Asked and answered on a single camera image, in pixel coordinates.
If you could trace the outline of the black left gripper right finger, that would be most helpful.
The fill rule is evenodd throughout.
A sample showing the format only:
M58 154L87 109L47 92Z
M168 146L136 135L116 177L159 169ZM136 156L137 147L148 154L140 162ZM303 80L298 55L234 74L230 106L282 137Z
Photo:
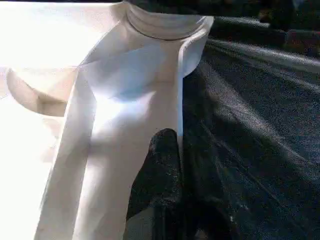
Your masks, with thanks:
M239 240L231 205L228 173L216 155L183 150L186 237L191 240Z

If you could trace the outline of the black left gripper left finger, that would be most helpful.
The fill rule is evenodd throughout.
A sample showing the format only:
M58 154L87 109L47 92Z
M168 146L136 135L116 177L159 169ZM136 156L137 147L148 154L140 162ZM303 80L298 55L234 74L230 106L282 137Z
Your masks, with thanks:
M126 214L128 240L179 240L183 226L177 134L165 128L150 140L132 184Z

